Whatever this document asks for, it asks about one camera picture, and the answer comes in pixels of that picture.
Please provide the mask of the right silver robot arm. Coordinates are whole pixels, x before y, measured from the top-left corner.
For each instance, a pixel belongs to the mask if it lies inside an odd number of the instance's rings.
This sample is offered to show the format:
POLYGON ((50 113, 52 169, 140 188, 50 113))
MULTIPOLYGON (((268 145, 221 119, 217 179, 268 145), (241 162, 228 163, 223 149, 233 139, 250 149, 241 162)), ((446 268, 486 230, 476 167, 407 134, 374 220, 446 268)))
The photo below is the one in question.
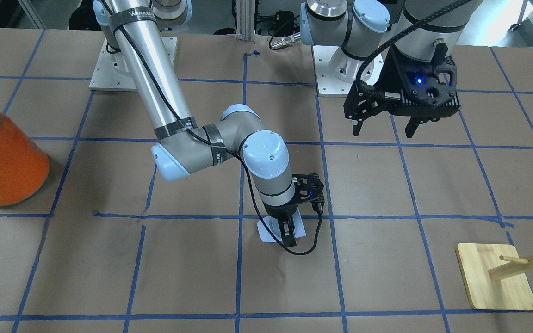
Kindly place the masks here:
POLYGON ((190 101, 192 93, 180 86, 160 33, 172 4, 160 0, 96 0, 94 15, 110 50, 117 52, 148 112, 157 143, 152 156, 168 181, 223 164, 241 162, 250 191, 258 194, 267 216, 259 230, 290 248, 302 227, 299 186, 291 171, 283 138, 267 129, 245 104, 226 108, 218 122, 200 126, 190 101))

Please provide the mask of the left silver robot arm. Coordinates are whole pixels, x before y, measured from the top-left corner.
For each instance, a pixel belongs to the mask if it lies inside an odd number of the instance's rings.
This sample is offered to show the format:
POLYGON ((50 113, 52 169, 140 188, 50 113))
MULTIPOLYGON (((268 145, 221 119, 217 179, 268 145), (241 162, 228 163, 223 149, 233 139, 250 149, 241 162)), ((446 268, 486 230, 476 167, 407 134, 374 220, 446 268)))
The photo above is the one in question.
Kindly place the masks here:
POLYGON ((411 138, 427 122, 461 109, 452 50, 479 0, 307 0, 302 42, 338 47, 332 68, 351 84, 343 104, 358 136, 388 112, 408 117, 411 138))

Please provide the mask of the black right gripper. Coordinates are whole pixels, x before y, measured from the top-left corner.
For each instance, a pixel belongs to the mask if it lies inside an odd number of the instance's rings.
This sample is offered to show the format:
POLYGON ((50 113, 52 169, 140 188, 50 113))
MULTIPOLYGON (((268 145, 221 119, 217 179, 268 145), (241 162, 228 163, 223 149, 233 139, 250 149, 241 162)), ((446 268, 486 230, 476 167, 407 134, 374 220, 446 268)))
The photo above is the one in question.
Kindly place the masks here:
POLYGON ((283 245, 286 248, 296 246, 293 215, 298 211, 298 206, 265 206, 265 210, 270 217, 279 221, 279 231, 283 245))

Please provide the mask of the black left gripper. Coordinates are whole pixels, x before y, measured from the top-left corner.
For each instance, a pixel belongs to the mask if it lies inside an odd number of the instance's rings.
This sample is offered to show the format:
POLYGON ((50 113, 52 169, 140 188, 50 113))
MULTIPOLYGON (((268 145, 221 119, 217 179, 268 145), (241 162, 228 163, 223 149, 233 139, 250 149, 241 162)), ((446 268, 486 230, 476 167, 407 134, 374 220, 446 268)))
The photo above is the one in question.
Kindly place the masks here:
POLYGON ((353 83, 343 104, 358 137, 363 122, 382 111, 411 117, 405 135, 412 138, 427 120, 451 117, 461 109, 456 91, 457 66, 446 45, 432 47, 430 61, 415 60, 391 46, 374 85, 353 83))

